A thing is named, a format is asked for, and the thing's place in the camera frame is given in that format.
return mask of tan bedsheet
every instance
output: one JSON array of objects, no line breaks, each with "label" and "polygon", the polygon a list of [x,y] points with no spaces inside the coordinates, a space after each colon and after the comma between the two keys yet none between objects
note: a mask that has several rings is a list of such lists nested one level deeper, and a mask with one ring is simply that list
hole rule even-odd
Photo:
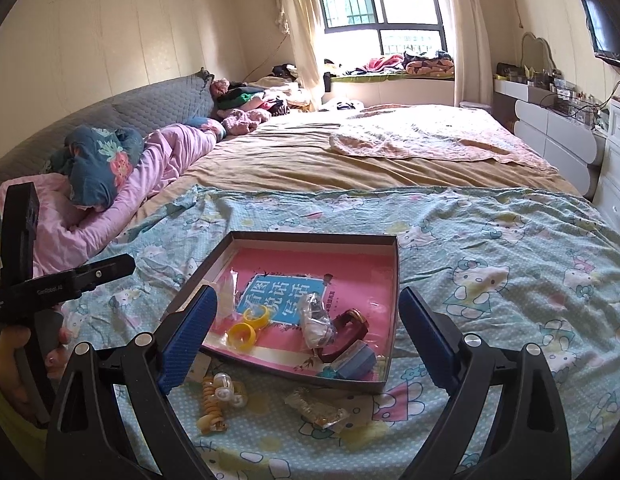
[{"label": "tan bedsheet", "polygon": [[556,170],[536,170],[495,160],[355,158],[331,152],[328,139],[338,127],[342,113],[274,118],[253,134],[224,140],[146,202],[132,223],[152,214],[194,184],[237,191],[475,186],[532,187],[578,194]]}]

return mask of television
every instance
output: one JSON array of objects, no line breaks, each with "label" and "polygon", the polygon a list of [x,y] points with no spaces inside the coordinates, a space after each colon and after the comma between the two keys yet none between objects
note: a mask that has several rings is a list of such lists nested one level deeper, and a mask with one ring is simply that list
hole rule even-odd
[{"label": "television", "polygon": [[597,58],[620,67],[620,29],[600,0],[581,0]]}]

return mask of dresser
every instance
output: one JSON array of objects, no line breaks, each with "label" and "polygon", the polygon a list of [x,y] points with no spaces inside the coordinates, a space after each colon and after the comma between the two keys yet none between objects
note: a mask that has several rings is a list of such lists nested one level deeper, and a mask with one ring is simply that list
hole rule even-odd
[{"label": "dresser", "polygon": [[603,166],[592,203],[620,234],[620,103],[611,101]]},{"label": "dresser", "polygon": [[541,155],[585,198],[598,186],[605,135],[523,100],[516,102],[514,134]]}]

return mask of blue gripper pad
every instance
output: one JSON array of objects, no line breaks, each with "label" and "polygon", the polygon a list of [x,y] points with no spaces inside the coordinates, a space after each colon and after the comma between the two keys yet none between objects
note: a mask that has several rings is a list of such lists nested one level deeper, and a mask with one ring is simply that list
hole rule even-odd
[{"label": "blue gripper pad", "polygon": [[459,387],[459,360],[437,326],[429,307],[416,291],[406,287],[399,295],[399,315],[432,382],[452,396]]},{"label": "blue gripper pad", "polygon": [[156,384],[164,395],[168,395],[171,389],[183,384],[201,343],[215,320],[215,289],[211,286],[204,289],[203,293],[195,296],[183,311],[184,319],[161,354],[161,373]]}]

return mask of pink blanket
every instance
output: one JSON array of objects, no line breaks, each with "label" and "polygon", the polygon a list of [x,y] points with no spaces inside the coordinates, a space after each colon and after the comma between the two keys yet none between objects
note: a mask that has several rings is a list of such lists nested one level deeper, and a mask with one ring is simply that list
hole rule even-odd
[{"label": "pink blanket", "polygon": [[75,208],[68,178],[58,173],[24,176],[0,187],[0,214],[11,184],[33,182],[39,196],[39,225],[34,247],[34,276],[83,265],[130,222],[143,201],[154,196],[216,144],[216,136],[198,128],[171,124],[146,138],[146,147],[110,208],[97,213]]},{"label": "pink blanket", "polygon": [[331,134],[343,155],[487,160],[549,170],[551,165],[487,112],[441,105],[364,108]]},{"label": "pink blanket", "polygon": [[363,68],[368,72],[381,72],[384,68],[399,67],[402,62],[403,54],[392,54],[391,56],[373,57],[363,65]]}]

